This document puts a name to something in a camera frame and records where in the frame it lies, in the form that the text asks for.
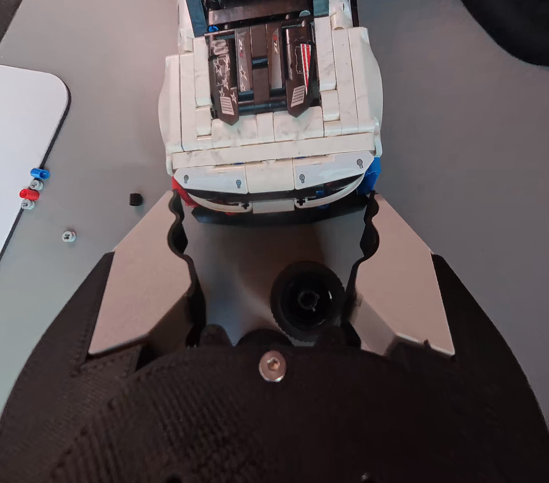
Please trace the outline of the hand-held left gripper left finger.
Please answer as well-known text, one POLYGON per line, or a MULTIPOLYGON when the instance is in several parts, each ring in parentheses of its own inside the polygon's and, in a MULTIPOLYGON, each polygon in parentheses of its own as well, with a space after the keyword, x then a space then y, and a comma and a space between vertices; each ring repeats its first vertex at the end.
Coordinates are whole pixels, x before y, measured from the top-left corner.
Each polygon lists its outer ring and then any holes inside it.
POLYGON ((168 191, 113 250, 88 353, 141 344, 163 355, 194 347, 206 324, 206 302, 185 254, 180 195, 168 191))

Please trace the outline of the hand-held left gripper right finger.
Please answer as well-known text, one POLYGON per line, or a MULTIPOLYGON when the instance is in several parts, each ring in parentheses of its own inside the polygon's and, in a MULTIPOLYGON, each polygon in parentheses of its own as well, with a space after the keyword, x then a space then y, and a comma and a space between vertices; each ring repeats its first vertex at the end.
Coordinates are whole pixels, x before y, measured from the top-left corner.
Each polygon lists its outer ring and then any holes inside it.
POLYGON ((343 308, 348 344, 386 357, 400 345, 454 356, 433 253, 375 191, 367 197, 359 248, 343 308))

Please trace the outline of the black toy wheel rim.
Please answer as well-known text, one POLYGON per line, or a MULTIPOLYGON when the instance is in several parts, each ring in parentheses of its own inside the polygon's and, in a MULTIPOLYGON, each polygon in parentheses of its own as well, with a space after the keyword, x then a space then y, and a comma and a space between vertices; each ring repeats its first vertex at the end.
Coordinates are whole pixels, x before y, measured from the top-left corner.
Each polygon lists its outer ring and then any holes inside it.
POLYGON ((312 277, 293 279, 282 290, 281 309, 293 327, 312 331, 331 317, 333 295, 324 281, 312 277))

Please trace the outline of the black rubber toy tyre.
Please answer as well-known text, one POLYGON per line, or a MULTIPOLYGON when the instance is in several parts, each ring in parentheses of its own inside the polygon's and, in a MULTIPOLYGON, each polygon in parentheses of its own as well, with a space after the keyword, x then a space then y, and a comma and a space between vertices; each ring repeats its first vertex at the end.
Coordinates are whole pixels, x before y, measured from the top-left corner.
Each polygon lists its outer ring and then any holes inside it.
POLYGON ((328 327, 340 322, 341 312, 345 304, 345 289, 338 276, 324 264, 315 261, 294 262, 285 267, 274 280, 270 293, 271 313, 279 328, 289 337, 299 342, 314 342, 328 327), (324 281, 333 295, 331 317, 327 322, 312 331, 303 331, 293 327, 285 319, 281 310, 282 290, 285 284, 296 278, 312 277, 316 281, 324 281))

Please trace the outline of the toy brick race car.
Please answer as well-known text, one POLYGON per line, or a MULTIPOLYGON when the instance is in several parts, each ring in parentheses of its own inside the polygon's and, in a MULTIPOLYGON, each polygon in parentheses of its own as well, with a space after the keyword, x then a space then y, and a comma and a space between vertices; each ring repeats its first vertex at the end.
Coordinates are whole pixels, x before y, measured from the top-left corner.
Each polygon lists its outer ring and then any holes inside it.
POLYGON ((381 171, 383 87, 357 0, 177 0, 159 125, 197 219, 314 221, 381 171))

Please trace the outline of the white book stand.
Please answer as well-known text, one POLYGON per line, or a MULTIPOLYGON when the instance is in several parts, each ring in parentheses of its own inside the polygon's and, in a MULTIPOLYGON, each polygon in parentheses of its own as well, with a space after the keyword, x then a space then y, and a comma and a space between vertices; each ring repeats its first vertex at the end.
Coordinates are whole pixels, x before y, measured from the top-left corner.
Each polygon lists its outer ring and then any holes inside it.
POLYGON ((69 105, 56 75, 1 65, 1 253, 24 211, 19 192, 29 188, 31 169, 46 169, 69 105))

